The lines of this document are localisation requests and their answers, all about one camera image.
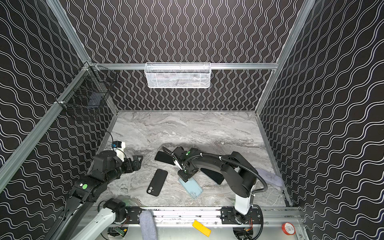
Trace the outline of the light blue phone case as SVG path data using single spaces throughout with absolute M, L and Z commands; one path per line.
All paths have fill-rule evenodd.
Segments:
M 179 182 L 192 199 L 196 199 L 203 193 L 202 187 L 194 178 L 190 178 L 187 182 L 179 178 Z

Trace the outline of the blue phone black screen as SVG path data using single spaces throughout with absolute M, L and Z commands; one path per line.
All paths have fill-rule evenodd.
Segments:
M 205 175 L 207 175 L 211 180 L 213 180 L 218 185 L 221 185 L 225 179 L 222 174 L 212 170 L 201 168 L 200 171 L 203 172 Z

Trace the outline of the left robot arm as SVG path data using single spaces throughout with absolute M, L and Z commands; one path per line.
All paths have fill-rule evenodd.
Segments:
M 112 181 L 141 168 L 144 157 L 127 158 L 122 149 L 102 151 L 93 159 L 91 172 L 78 179 L 66 196 L 64 213 L 45 237 L 46 240 L 68 240 L 80 221 Z

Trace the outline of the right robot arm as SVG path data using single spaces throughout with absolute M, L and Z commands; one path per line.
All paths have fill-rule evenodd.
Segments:
M 261 219 L 260 213 L 253 217 L 251 209 L 255 194 L 267 191 L 268 184 L 240 153 L 218 155 L 196 148 L 187 151 L 183 147 L 176 147 L 171 151 L 162 147 L 155 160 L 177 166 L 178 176 L 185 183 L 198 171 L 218 185 L 226 181 L 235 193 L 235 206 L 230 213 L 221 217 L 223 224 L 250 224 L 252 220 Z

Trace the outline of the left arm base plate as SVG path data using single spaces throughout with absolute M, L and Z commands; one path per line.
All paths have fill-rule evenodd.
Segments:
M 116 214 L 116 219 L 112 222 L 112 225 L 116 226 L 124 226 L 124 225 L 132 225 L 132 224 L 139 224 L 140 223 L 140 214 L 142 213 L 143 209 L 140 207 L 126 207 L 125 209 L 125 215 L 124 218 L 119 221 L 118 218 L 120 217 L 120 214 Z

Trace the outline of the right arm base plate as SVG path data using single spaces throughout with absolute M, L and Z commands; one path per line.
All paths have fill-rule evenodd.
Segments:
M 247 225 L 260 224 L 263 213 L 259 208 L 250 208 L 248 213 L 243 215 L 234 207 L 223 207 L 220 209 L 220 219 L 223 225 Z

